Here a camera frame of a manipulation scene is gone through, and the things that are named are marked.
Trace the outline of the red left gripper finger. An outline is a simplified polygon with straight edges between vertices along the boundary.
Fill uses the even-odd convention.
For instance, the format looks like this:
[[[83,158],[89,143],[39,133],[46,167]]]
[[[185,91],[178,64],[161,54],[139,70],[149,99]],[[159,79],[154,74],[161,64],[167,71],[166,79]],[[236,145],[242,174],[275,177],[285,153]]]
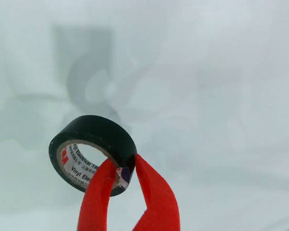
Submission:
[[[78,219],[78,231],[106,231],[107,209],[116,172],[105,160],[93,175],[85,192]]]

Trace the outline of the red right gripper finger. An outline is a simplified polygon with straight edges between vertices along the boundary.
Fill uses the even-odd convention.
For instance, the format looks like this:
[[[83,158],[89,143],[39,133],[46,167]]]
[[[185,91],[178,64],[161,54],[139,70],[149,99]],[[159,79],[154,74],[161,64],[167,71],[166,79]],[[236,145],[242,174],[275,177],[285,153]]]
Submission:
[[[169,184],[139,154],[136,155],[136,173],[147,209],[134,230],[179,231],[179,208]]]

